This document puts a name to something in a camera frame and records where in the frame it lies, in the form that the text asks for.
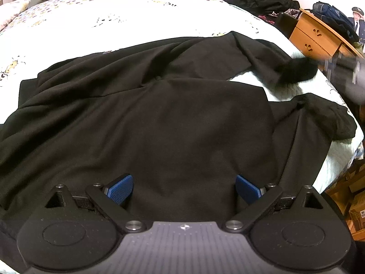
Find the ridged gray surface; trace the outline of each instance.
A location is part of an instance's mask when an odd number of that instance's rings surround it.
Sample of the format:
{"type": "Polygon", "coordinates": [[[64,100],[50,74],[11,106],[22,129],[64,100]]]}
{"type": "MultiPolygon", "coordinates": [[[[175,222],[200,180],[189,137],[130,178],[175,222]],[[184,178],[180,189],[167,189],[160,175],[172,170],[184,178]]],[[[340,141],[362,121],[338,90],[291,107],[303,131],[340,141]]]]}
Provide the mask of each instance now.
{"type": "MultiPolygon", "coordinates": [[[[45,272],[30,270],[27,274],[45,272]]],[[[241,234],[226,233],[215,222],[155,222],[127,235],[100,264],[75,274],[277,274],[241,234]]],[[[341,274],[340,269],[326,274],[341,274]]]]}

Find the triangular cutout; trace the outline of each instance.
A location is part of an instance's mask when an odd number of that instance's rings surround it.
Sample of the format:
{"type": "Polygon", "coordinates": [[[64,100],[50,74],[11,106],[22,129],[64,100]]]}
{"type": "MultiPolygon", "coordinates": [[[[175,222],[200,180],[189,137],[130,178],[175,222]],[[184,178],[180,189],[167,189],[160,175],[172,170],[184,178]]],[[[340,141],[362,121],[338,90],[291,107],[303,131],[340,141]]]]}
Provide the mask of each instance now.
{"type": "Polygon", "coordinates": [[[317,197],[314,194],[310,193],[310,192],[305,197],[304,207],[306,207],[306,208],[314,208],[314,209],[323,209],[323,206],[318,201],[317,197]]]}
{"type": "Polygon", "coordinates": [[[65,200],[63,199],[62,192],[58,191],[48,201],[46,208],[65,207],[65,200]]]}

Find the white bedsheet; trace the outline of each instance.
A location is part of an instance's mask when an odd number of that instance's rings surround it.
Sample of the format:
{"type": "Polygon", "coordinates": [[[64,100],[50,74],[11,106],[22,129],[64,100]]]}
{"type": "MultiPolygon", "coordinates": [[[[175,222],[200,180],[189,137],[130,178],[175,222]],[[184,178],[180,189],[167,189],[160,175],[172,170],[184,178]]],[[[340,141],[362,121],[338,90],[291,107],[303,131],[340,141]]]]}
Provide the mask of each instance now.
{"type": "MultiPolygon", "coordinates": [[[[36,5],[0,32],[1,72],[14,66],[0,81],[0,123],[18,107],[21,80],[36,78],[56,62],[159,39],[220,36],[230,31],[271,41],[289,55],[301,56],[275,27],[222,0],[51,0],[36,5]]],[[[232,81],[263,86],[252,72],[232,81]]],[[[312,92],[344,105],[319,71],[312,80],[280,91],[264,89],[269,101],[312,92]]],[[[332,142],[314,183],[319,192],[337,178],[363,137],[358,126],[355,138],[332,142]]]]}

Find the cardboard box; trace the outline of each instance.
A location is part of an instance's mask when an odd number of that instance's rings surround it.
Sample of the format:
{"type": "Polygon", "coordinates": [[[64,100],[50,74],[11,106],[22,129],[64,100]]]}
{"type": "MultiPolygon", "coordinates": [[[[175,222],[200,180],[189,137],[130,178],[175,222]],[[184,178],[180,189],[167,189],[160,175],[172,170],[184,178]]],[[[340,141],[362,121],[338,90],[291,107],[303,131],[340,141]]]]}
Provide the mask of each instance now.
{"type": "Polygon", "coordinates": [[[350,217],[354,222],[355,230],[359,231],[365,228],[365,191],[354,197],[350,207],[350,217]]]}

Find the wooden desk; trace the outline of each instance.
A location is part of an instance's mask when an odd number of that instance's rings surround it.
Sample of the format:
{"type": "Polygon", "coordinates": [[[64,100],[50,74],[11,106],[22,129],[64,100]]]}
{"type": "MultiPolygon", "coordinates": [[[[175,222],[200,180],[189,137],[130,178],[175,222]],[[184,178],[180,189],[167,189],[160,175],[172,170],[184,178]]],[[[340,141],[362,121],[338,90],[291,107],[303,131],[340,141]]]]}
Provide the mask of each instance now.
{"type": "Polygon", "coordinates": [[[290,36],[290,41],[303,54],[316,59],[327,59],[340,52],[345,56],[362,58],[362,55],[339,33],[309,11],[302,8],[300,10],[302,16],[290,36]]]}

